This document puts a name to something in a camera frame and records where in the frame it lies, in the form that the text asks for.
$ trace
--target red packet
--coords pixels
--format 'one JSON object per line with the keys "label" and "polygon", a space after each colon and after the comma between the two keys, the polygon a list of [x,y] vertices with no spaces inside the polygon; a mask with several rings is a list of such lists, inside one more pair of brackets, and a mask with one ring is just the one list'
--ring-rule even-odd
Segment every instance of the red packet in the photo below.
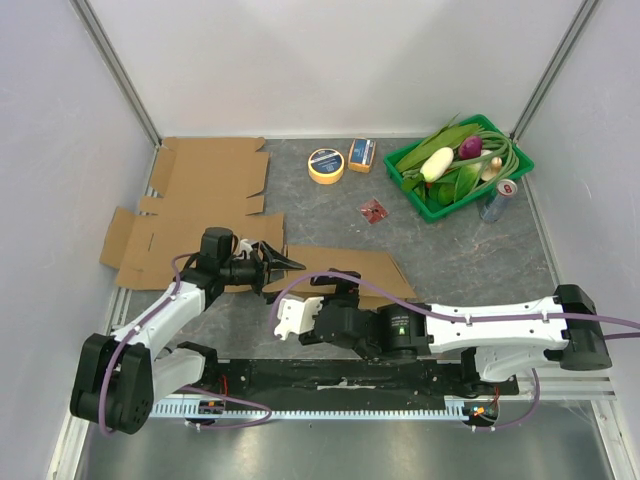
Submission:
{"label": "red packet", "polygon": [[378,223],[384,217],[386,217],[389,213],[387,210],[380,205],[375,198],[372,198],[368,202],[360,205],[360,213],[367,219],[369,225],[373,225],[374,223]]}

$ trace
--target wire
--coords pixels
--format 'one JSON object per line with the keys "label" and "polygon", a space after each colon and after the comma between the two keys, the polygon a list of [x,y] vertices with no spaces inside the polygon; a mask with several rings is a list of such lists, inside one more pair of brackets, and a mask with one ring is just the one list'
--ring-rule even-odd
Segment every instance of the wire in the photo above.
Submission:
{"label": "wire", "polygon": [[425,308],[420,308],[416,305],[412,305],[409,302],[401,300],[398,297],[390,294],[389,292],[381,289],[373,285],[372,283],[363,280],[361,278],[353,277],[351,275],[347,275],[342,272],[313,272],[304,274],[298,278],[296,278],[293,282],[291,282],[287,287],[282,290],[276,300],[273,302],[271,307],[271,312],[269,314],[269,327],[271,329],[275,328],[275,324],[278,318],[278,305],[280,301],[287,295],[296,285],[304,282],[305,280],[309,280],[314,277],[334,277],[341,278],[343,280],[348,280],[353,283],[357,283],[363,287],[367,287],[369,290],[376,292],[378,295],[381,295],[394,303],[397,303],[401,307],[404,307],[413,312],[419,313],[421,315],[425,315],[431,318],[437,318],[439,320],[447,320],[449,322],[476,322],[476,323],[485,323],[485,322],[506,322],[506,321],[522,321],[522,320],[547,320],[547,319],[574,319],[574,320],[587,320],[592,322],[603,322],[603,323],[611,323],[614,325],[622,325],[624,327],[634,328],[636,330],[640,330],[640,323],[632,322],[631,320],[625,320],[622,318],[615,317],[607,317],[604,315],[592,315],[587,313],[571,313],[571,312],[553,312],[543,315],[542,313],[521,313],[516,315],[447,315],[439,312],[432,312]]}
{"label": "wire", "polygon": [[623,338],[640,338],[640,332],[611,333],[604,336],[605,340],[621,340]]}
{"label": "wire", "polygon": [[222,376],[222,382],[224,385],[224,394],[225,395],[229,395],[229,384],[227,383],[227,376],[223,375]]}
{"label": "wire", "polygon": [[498,406],[498,400],[500,400],[500,388],[496,387],[496,393],[493,397],[493,400],[491,400],[491,403],[489,404],[489,406],[491,405],[495,405],[496,407]]}
{"label": "wire", "polygon": [[533,374],[533,401],[531,402],[531,406],[529,407],[529,410],[527,410],[527,413],[522,415],[520,418],[517,418],[507,423],[503,423],[502,425],[492,425],[491,427],[472,427],[472,431],[498,432],[500,430],[505,430],[507,428],[517,427],[523,422],[526,422],[527,420],[529,420],[533,416],[533,414],[536,413],[536,410],[538,410],[538,407],[540,406],[540,377],[538,377],[538,372],[536,372],[535,368],[531,369],[531,373]]}
{"label": "wire", "polygon": [[264,417],[258,418],[257,420],[251,420],[250,422],[245,422],[245,423],[235,423],[231,425],[203,425],[203,424],[197,424],[187,420],[187,424],[189,426],[196,427],[201,430],[234,430],[238,428],[255,427],[258,425],[262,425],[263,423],[266,423],[271,418],[271,415],[273,415],[273,410],[271,410],[269,407],[261,403],[251,402],[249,400],[243,400],[241,398],[229,397],[227,395],[221,395],[218,393],[212,393],[202,388],[192,387],[190,385],[186,385],[182,387],[180,390],[186,390],[188,392],[207,395],[210,397],[218,398],[220,400],[224,400],[225,402],[237,403],[239,405],[245,405],[247,407],[257,408],[259,410],[263,410],[264,412],[266,412]]}
{"label": "wire", "polygon": [[485,415],[483,415],[483,414],[481,414],[481,413],[478,413],[478,414],[476,415],[476,417],[481,418],[481,419],[483,419],[484,421],[489,422],[489,423],[496,423],[496,422],[498,421],[498,416],[499,416],[499,415],[500,415],[500,413],[498,413],[498,415],[496,416],[496,418],[490,418],[490,417],[487,417],[487,416],[485,416]]}
{"label": "wire", "polygon": [[181,258],[190,257],[191,255],[193,254],[185,253],[183,255],[178,255],[177,257],[174,257],[171,260],[171,268],[173,269],[173,273],[175,275],[175,283],[174,283],[173,289],[171,290],[171,293],[162,302],[156,305],[156,307],[153,310],[149,311],[149,313],[147,313],[138,322],[137,326],[140,328],[138,329],[132,328],[131,330],[129,330],[129,332],[120,341],[115,351],[113,352],[113,355],[111,355],[111,358],[109,359],[109,363],[107,364],[107,369],[104,372],[104,378],[102,379],[102,386],[100,387],[100,400],[98,401],[98,426],[100,427],[100,432],[106,437],[111,436],[114,433],[114,430],[109,430],[109,428],[107,427],[106,404],[107,404],[107,392],[109,391],[109,382],[111,381],[111,377],[116,367],[116,363],[118,362],[118,358],[120,358],[120,354],[122,354],[122,351],[127,346],[129,341],[133,337],[135,337],[139,331],[141,331],[142,327],[144,327],[154,316],[160,313],[167,305],[169,305],[169,303],[171,303],[172,301],[171,297],[173,297],[178,293],[178,291],[180,290],[180,284],[181,284],[180,270],[178,270],[178,266],[176,265],[176,262]]}

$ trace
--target white bracket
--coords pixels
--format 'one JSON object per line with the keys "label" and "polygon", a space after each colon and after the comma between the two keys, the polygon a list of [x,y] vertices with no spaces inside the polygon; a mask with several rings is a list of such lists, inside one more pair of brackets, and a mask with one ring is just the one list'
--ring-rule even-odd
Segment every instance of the white bracket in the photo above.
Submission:
{"label": "white bracket", "polygon": [[[459,316],[464,321],[452,323],[427,316],[427,333],[433,336],[431,352],[476,347],[476,370],[486,382],[504,382],[516,372],[546,365],[550,361],[544,355],[545,350],[563,350],[568,344],[562,336],[567,322],[561,318],[550,320],[547,316],[563,311],[553,297],[486,307],[432,305],[432,311]],[[488,315],[531,313],[540,314],[543,319],[474,322],[474,318]]]}
{"label": "white bracket", "polygon": [[[113,332],[115,339],[121,342],[130,330],[139,330],[130,343],[142,343],[151,351],[151,359],[155,359],[160,350],[183,328],[190,320],[204,311],[204,290],[188,282],[182,282],[180,291],[171,295],[174,284],[149,308],[142,312],[135,320]],[[151,320],[140,329],[138,324],[152,310],[165,299],[171,301],[161,311],[156,313]]]}
{"label": "white bracket", "polygon": [[300,335],[313,330],[316,315],[322,308],[324,297],[311,297],[306,300],[293,295],[286,295],[278,305],[278,320],[274,333],[281,340],[286,340],[290,333]]}
{"label": "white bracket", "polygon": [[246,238],[243,238],[238,243],[238,248],[237,248],[237,251],[235,252],[236,255],[244,254],[245,258],[249,258],[249,255],[251,255],[251,252],[253,251],[253,244],[254,243],[256,243],[256,242],[253,241],[253,240],[248,240]]}
{"label": "white bracket", "polygon": [[186,348],[177,348],[153,362],[153,398],[158,401],[202,377],[204,357]]}

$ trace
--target small package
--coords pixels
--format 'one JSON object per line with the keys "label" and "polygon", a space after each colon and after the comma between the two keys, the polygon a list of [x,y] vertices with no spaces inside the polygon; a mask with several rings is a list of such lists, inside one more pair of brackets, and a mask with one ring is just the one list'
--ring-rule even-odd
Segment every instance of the small package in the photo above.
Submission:
{"label": "small package", "polygon": [[364,218],[367,219],[369,225],[378,223],[388,215],[387,209],[384,208],[375,198],[372,198],[368,202],[360,205],[360,213],[362,213]]}
{"label": "small package", "polygon": [[369,173],[376,153],[376,142],[366,138],[356,138],[349,151],[349,170]]}

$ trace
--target small box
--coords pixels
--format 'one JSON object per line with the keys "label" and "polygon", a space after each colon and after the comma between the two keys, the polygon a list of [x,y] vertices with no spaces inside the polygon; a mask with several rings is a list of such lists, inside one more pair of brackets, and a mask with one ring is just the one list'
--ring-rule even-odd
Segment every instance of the small box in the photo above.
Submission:
{"label": "small box", "polygon": [[376,142],[366,138],[356,138],[349,150],[349,170],[369,173],[376,153]]}

